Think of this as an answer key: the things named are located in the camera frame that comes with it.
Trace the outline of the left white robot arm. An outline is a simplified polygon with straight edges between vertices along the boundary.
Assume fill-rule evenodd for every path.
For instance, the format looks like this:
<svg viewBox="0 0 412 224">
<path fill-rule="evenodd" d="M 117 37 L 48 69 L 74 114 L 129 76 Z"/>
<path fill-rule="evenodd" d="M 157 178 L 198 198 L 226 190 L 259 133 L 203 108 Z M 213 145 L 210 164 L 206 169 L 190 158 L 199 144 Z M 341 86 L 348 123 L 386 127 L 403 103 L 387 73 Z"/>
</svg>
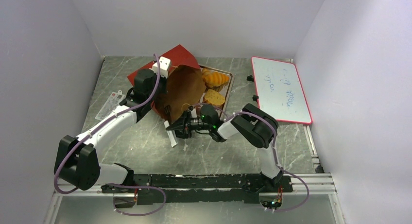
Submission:
<svg viewBox="0 0 412 224">
<path fill-rule="evenodd" d="M 64 136 L 58 145 L 53 185 L 60 194 L 88 190 L 95 184 L 115 184 L 123 193 L 136 185 L 134 171 L 119 163 L 101 164 L 98 153 L 151 111 L 154 99 L 166 92 L 168 70 L 141 69 L 134 86 L 111 115 L 76 137 Z"/>
</svg>

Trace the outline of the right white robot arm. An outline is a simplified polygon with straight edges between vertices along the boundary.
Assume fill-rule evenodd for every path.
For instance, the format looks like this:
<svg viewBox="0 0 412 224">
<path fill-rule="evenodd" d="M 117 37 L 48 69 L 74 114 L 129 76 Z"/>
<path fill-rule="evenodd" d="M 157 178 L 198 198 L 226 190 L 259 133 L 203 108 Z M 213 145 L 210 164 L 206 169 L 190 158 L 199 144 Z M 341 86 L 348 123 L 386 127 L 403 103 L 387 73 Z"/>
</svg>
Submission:
<svg viewBox="0 0 412 224">
<path fill-rule="evenodd" d="M 201 103 L 200 107 L 199 116 L 192 115 L 195 106 L 190 106 L 166 130 L 182 139 L 192 137 L 195 131 L 201 131 L 215 142 L 224 142 L 236 134 L 242 135 L 259 152 L 263 188 L 268 192 L 279 188 L 283 170 L 275 148 L 277 120 L 250 103 L 224 120 L 219 117 L 219 108 L 205 103 Z"/>
</svg>

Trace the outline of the metal tongs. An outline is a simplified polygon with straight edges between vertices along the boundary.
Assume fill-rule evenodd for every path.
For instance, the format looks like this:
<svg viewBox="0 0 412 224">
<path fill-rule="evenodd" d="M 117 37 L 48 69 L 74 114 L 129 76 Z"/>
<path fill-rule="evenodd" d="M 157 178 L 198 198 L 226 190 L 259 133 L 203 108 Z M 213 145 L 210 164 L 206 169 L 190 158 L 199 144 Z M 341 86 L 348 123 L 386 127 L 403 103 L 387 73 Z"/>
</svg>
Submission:
<svg viewBox="0 0 412 224">
<path fill-rule="evenodd" d="M 164 107 L 164 112 L 165 112 L 165 115 L 166 115 L 166 120 L 164 122 L 164 126 L 167 128 L 167 127 L 170 126 L 170 123 L 171 123 L 171 106 L 170 105 L 165 106 Z M 177 146 L 177 138 L 176 138 L 175 132 L 170 131 L 170 130 L 167 130 L 166 132 L 168 134 L 168 137 L 169 137 L 169 140 L 170 140 L 170 143 L 171 143 L 171 147 L 174 148 L 175 146 Z"/>
</svg>

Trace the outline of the pale fake bread slice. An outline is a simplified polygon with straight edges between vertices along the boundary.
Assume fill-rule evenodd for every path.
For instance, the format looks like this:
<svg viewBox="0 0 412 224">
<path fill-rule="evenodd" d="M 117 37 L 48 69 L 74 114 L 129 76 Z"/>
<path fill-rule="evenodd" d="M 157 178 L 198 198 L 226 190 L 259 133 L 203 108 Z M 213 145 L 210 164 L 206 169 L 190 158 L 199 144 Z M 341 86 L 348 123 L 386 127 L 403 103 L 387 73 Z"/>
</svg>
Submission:
<svg viewBox="0 0 412 224">
<path fill-rule="evenodd" d="M 212 89 L 208 89 L 203 97 L 204 103 L 211 104 L 216 107 L 223 106 L 225 101 L 226 99 L 224 95 Z"/>
</svg>

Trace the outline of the silver metal tray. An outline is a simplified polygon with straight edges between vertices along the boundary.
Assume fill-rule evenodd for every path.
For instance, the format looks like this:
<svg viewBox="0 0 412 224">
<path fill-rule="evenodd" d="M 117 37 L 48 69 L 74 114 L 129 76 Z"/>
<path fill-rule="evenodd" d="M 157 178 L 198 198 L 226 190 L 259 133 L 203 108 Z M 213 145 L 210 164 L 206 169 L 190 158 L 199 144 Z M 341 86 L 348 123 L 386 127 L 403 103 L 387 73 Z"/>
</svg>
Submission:
<svg viewBox="0 0 412 224">
<path fill-rule="evenodd" d="M 221 70 L 221 69 L 215 69 L 215 68 L 207 67 L 207 66 L 203 66 L 203 65 L 200 65 L 200 68 L 201 68 L 202 73 L 206 72 L 206 69 L 207 69 L 209 72 L 215 72 L 215 73 L 218 73 L 218 74 L 222 74 L 222 75 L 225 75 L 229 78 L 229 80 L 226 83 L 223 83 L 220 86 L 212 88 L 212 90 L 215 90 L 216 92 L 220 93 L 221 95 L 223 95 L 225 97 L 225 103 L 218 106 L 218 108 L 220 110 L 225 111 L 226 107 L 227 107 L 227 102 L 229 100 L 230 92 L 231 92 L 231 89 L 232 89 L 232 85 L 233 85 L 233 82 L 234 82 L 234 75 L 232 73 L 228 72 L 228 71 L 224 71 L 224 70 Z"/>
</svg>

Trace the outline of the orange fake croissant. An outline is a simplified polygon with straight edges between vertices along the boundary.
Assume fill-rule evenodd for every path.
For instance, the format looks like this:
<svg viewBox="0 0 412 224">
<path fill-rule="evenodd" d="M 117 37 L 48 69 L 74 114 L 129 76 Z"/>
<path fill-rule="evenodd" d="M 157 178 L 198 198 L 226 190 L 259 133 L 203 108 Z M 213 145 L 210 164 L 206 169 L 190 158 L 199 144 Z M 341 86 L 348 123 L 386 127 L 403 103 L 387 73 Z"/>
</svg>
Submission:
<svg viewBox="0 0 412 224">
<path fill-rule="evenodd" d="M 223 73 L 202 69 L 202 79 L 208 87 L 218 87 L 229 82 L 230 77 Z"/>
</svg>

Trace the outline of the red paper bag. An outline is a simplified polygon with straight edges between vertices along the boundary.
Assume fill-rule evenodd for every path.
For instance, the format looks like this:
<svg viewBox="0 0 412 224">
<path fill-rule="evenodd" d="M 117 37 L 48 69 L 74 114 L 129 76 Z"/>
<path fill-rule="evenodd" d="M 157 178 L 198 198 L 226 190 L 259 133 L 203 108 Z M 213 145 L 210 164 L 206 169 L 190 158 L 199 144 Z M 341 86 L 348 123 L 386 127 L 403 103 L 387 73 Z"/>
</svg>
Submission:
<svg viewBox="0 0 412 224">
<path fill-rule="evenodd" d="M 206 85 L 196 58 L 182 45 L 175 46 L 162 56 L 172 61 L 167 78 L 167 92 L 155 99 L 151 110 L 166 120 L 164 107 L 170 105 L 171 122 L 174 122 L 182 115 L 184 109 L 199 102 Z M 154 62 L 149 62 L 127 76 L 132 86 L 137 72 L 141 69 L 151 69 Z"/>
</svg>

